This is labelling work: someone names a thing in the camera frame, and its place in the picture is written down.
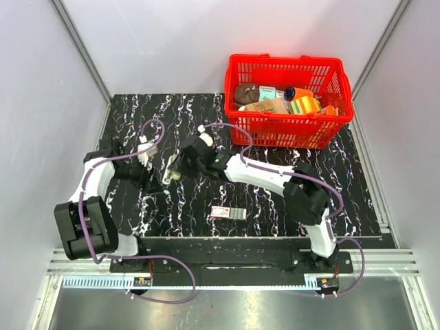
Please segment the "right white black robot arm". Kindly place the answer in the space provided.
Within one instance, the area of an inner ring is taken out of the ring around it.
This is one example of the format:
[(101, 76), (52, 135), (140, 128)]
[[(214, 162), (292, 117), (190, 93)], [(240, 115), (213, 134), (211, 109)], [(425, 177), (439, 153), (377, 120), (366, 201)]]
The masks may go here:
[(336, 266), (337, 243), (327, 222), (330, 187), (311, 175), (308, 164), (294, 168), (263, 163), (233, 151), (218, 151), (212, 142), (190, 135), (179, 151), (169, 157), (166, 169), (174, 180), (204, 175), (212, 180), (247, 184), (276, 193), (284, 199), (287, 214), (305, 226), (313, 266), (320, 272)]

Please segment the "beige stapler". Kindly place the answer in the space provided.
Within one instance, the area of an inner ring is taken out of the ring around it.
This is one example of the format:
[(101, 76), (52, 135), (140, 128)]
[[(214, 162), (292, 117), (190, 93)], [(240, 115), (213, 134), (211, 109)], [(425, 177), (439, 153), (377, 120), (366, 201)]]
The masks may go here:
[(164, 175), (162, 177), (162, 183), (164, 185), (170, 185), (173, 180), (180, 180), (181, 174), (174, 169), (173, 164), (178, 158), (178, 154), (173, 154), (169, 157), (166, 167), (164, 169)]

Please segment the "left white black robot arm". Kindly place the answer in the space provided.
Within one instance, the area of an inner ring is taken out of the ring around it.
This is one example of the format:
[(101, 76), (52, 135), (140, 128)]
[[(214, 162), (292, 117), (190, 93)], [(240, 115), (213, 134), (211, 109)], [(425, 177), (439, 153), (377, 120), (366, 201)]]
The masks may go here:
[(102, 139), (99, 149), (86, 154), (82, 179), (66, 203), (56, 205), (54, 217), (63, 249), (68, 259), (90, 259), (96, 256), (125, 257), (125, 264), (141, 272), (149, 264), (149, 256), (140, 249), (135, 236), (120, 234), (105, 203), (112, 179), (131, 182), (146, 193), (157, 193), (161, 186), (155, 169), (149, 165), (157, 147), (140, 138), (139, 155), (131, 161), (116, 139)]

